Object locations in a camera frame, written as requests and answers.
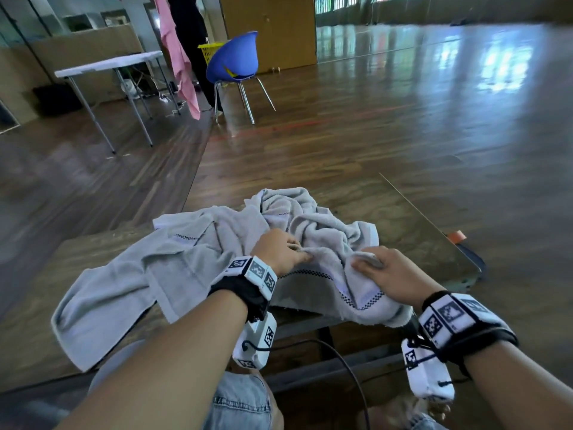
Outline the person's right hand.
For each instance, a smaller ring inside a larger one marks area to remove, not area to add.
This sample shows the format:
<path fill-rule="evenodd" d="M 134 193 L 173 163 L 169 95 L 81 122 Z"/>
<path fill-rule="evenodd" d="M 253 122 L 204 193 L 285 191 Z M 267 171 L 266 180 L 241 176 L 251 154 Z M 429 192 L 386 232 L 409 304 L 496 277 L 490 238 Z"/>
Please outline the person's right hand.
<path fill-rule="evenodd" d="M 392 300 L 411 306 L 419 312 L 426 299 L 445 288 L 434 281 L 412 260 L 394 248 L 368 247 L 364 252 L 375 254 L 384 263 L 385 274 L 366 276 Z"/>

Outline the person's left hand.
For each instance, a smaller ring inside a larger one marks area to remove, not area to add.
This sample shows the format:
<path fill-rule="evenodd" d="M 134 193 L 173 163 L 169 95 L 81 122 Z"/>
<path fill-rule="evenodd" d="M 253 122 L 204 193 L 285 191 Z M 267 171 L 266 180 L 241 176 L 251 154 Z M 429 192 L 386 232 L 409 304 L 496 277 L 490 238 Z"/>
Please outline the person's left hand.
<path fill-rule="evenodd" d="M 303 251 L 300 243 L 293 235 L 281 229 L 271 229 L 259 238 L 250 255 L 258 257 L 278 277 L 281 277 L 290 273 L 297 266 L 288 265 L 287 249 Z"/>

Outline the grey towel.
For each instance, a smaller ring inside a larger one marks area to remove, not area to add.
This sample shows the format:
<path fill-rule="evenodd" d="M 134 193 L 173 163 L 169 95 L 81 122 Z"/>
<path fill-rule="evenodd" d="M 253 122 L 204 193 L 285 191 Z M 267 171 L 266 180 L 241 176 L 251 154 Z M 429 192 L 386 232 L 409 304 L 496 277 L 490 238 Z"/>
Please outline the grey towel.
<path fill-rule="evenodd" d="M 107 265 L 84 270 L 52 316 L 53 333 L 81 371 L 95 366 L 155 303 L 169 323 L 207 296 L 231 261 L 248 255 L 270 229 L 292 234 L 311 262 L 278 278 L 272 306 L 314 312 L 360 325 L 406 325 L 409 305 L 387 297 L 356 272 L 353 259 L 380 266 L 362 249 L 378 245 L 376 226 L 345 224 L 305 188 L 264 189 L 241 210 L 213 206 L 167 214 L 155 230 Z"/>

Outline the person's left forearm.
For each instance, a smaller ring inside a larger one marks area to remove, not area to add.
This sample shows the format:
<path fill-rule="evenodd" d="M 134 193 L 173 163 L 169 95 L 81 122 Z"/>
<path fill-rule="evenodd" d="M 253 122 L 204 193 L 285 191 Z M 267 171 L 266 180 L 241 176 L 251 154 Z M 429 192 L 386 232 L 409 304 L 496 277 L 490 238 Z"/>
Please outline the person's left forearm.
<path fill-rule="evenodd" d="M 143 345 L 55 430 L 201 430 L 247 306 L 220 290 Z"/>

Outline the person's right forearm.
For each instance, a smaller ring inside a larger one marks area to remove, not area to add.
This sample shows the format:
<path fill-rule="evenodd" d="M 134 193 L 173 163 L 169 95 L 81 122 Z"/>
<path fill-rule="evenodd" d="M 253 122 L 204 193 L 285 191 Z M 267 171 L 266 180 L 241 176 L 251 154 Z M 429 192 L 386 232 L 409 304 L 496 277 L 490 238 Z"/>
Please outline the person's right forearm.
<path fill-rule="evenodd" d="M 515 345 L 496 342 L 463 363 L 505 430 L 573 430 L 573 389 Z"/>

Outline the left wristband with marker tags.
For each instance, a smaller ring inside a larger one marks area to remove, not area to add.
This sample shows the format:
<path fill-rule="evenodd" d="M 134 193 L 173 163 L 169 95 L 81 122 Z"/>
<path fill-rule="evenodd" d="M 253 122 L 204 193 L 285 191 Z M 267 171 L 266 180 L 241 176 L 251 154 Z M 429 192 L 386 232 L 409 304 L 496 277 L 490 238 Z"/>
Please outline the left wristband with marker tags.
<path fill-rule="evenodd" d="M 259 257 L 235 257 L 211 283 L 207 296 L 220 290 L 232 292 L 246 305 L 247 322 L 255 323 L 265 318 L 277 281 L 274 270 Z"/>

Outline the wristband with marker tags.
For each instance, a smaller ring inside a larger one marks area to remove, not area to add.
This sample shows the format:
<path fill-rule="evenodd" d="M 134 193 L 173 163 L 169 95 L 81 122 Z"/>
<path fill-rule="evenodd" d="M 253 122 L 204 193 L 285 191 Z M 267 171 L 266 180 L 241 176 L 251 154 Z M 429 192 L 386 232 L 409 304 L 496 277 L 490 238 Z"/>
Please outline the wristband with marker tags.
<path fill-rule="evenodd" d="M 265 318 L 277 281 L 274 270 L 259 257 L 235 257 L 211 283 L 207 296 L 220 290 L 232 292 L 246 305 L 247 322 L 255 323 Z"/>
<path fill-rule="evenodd" d="M 420 333 L 442 362 L 465 369 L 465 358 L 498 342 L 519 347 L 510 327 L 469 294 L 436 292 L 423 303 Z"/>

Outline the black flat object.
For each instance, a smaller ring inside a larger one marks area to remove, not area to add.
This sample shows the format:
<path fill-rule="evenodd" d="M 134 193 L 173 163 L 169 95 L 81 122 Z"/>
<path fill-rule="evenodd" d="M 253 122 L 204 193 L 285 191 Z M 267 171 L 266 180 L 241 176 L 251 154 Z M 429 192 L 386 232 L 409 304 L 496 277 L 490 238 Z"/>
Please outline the black flat object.
<path fill-rule="evenodd" d="M 483 278 L 486 273 L 485 261 L 473 250 L 463 244 L 456 244 L 456 247 L 479 269 L 479 278 Z"/>

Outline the right wristband with marker tags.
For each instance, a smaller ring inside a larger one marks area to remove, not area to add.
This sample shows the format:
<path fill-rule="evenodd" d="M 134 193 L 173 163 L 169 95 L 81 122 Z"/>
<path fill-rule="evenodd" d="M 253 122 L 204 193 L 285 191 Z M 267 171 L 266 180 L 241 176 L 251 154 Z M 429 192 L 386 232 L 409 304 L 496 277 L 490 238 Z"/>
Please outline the right wristband with marker tags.
<path fill-rule="evenodd" d="M 423 303 L 420 333 L 442 362 L 465 369 L 465 358 L 498 342 L 519 347 L 510 327 L 469 294 L 436 292 Z"/>

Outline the person's blue jeans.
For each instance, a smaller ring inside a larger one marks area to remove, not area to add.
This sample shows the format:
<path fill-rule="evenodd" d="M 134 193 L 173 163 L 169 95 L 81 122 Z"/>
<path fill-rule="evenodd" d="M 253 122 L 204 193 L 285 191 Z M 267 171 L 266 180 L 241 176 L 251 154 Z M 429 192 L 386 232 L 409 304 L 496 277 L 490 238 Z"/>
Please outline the person's blue jeans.
<path fill-rule="evenodd" d="M 114 354 L 93 377 L 87 394 L 104 428 L 143 430 L 284 430 L 284 417 L 257 370 L 225 371 L 230 352 L 203 374 L 185 361 L 189 345 L 137 341 Z"/>

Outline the blue plastic chair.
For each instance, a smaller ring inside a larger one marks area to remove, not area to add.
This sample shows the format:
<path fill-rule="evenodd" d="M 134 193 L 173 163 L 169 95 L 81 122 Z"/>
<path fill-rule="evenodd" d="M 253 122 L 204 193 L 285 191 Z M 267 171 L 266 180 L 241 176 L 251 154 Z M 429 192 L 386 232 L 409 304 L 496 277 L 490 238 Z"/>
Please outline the blue plastic chair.
<path fill-rule="evenodd" d="M 206 69 L 206 78 L 214 86 L 215 107 L 219 103 L 219 86 L 222 84 L 237 84 L 252 125 L 255 122 L 243 86 L 243 82 L 246 80 L 256 79 L 258 81 L 272 109 L 276 111 L 262 80 L 257 76 L 259 67 L 256 45 L 257 36 L 258 31 L 250 31 L 227 41 L 212 55 Z"/>

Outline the yellow plastic basket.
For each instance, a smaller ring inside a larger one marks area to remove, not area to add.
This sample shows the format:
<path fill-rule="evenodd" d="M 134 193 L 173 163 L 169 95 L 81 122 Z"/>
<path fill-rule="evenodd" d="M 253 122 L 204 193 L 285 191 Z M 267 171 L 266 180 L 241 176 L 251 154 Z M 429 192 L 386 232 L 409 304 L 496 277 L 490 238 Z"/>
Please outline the yellow plastic basket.
<path fill-rule="evenodd" d="M 208 66 L 213 55 L 225 44 L 227 41 L 200 44 L 197 48 L 201 51 L 204 61 Z"/>

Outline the wooden door panel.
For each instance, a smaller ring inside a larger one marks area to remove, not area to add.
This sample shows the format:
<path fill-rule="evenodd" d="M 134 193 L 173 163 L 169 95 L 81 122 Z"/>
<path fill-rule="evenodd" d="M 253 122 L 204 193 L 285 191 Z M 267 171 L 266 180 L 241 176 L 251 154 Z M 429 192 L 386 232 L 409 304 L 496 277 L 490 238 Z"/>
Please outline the wooden door panel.
<path fill-rule="evenodd" d="M 318 63 L 315 0 L 219 0 L 229 38 L 256 31 L 258 73 Z"/>

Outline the pink hanging cloth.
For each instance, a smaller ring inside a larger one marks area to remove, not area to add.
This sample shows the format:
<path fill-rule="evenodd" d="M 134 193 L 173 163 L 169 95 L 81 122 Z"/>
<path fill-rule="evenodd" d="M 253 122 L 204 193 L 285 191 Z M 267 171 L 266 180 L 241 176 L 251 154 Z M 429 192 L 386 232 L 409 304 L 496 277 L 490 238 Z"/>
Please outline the pink hanging cloth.
<path fill-rule="evenodd" d="M 154 3 L 159 14 L 161 42 L 168 50 L 178 93 L 186 101 L 193 119 L 199 120 L 201 110 L 192 83 L 191 62 L 178 39 L 168 0 L 154 0 Z"/>

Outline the white folding table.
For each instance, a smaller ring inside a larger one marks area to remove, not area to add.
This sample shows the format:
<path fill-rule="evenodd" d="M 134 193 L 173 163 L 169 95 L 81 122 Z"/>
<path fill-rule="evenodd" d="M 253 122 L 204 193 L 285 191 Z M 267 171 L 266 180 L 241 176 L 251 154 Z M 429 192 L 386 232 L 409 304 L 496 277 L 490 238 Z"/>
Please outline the white folding table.
<path fill-rule="evenodd" d="M 176 114 L 180 115 L 181 114 L 181 108 L 179 106 L 179 101 L 177 100 L 177 98 L 175 97 L 175 94 L 174 94 L 175 89 L 174 89 L 174 87 L 172 87 L 172 85 L 174 85 L 174 83 L 167 79 L 167 76 L 165 75 L 165 72 L 164 72 L 162 65 L 161 65 L 161 62 L 160 62 L 161 58 L 163 58 L 164 61 L 167 61 L 167 59 L 165 58 L 165 56 L 161 50 L 149 51 L 149 52 L 144 52 L 144 53 L 131 54 L 128 56 L 114 57 L 114 58 L 110 58 L 110 59 L 105 59 L 103 61 L 94 62 L 91 64 L 83 64 L 80 66 L 70 67 L 70 68 L 66 68 L 66 69 L 62 69 L 62 70 L 57 70 L 57 71 L 54 71 L 54 75 L 58 79 L 65 79 L 71 83 L 71 86 L 72 86 L 76 96 L 80 99 L 84 108 L 86 108 L 88 114 L 90 115 L 90 119 L 92 120 L 95 127 L 97 128 L 97 130 L 100 132 L 101 136 L 104 138 L 104 140 L 108 144 L 108 146 L 111 150 L 111 153 L 113 155 L 116 155 L 117 154 L 116 148 L 113 146 L 111 140 L 109 139 L 109 137 L 105 133 L 103 127 L 98 122 L 97 117 L 93 113 L 93 110 L 90 107 L 88 101 L 86 100 L 86 98 L 82 94 L 80 88 L 77 86 L 75 78 L 78 76 L 81 76 L 83 74 L 87 74 L 87 73 L 96 73 L 96 72 L 111 70 L 116 74 L 118 80 L 121 80 L 122 78 L 123 79 L 131 79 L 133 81 L 134 85 L 136 87 L 138 87 L 135 80 L 131 76 L 130 69 L 133 66 L 136 66 L 137 64 L 142 64 L 142 63 L 147 64 L 147 62 L 155 61 L 157 64 L 157 67 L 161 73 L 161 76 L 163 78 L 162 83 L 165 85 L 166 90 L 168 91 L 168 93 L 171 97 L 172 103 L 175 105 L 175 112 L 176 112 Z M 152 119 L 153 117 L 151 115 L 151 112 L 148 110 L 147 104 L 145 103 L 144 98 L 142 98 L 142 96 L 141 96 L 140 101 L 143 103 L 148 117 L 150 119 Z M 137 120 L 139 121 L 139 124 L 142 127 L 142 130 L 144 132 L 144 136 L 147 140 L 148 145 L 150 146 L 150 148 L 154 148 L 154 143 L 153 143 L 153 141 L 152 141 L 152 139 L 151 139 L 151 137 L 147 131 L 147 128 L 146 128 L 145 123 L 143 122 L 143 119 L 141 118 L 141 115 L 138 111 L 138 108 L 137 108 L 135 101 L 133 99 L 129 99 L 128 102 L 131 104 L 131 107 L 132 107 L 132 109 L 133 109 L 133 111 L 137 117 Z"/>

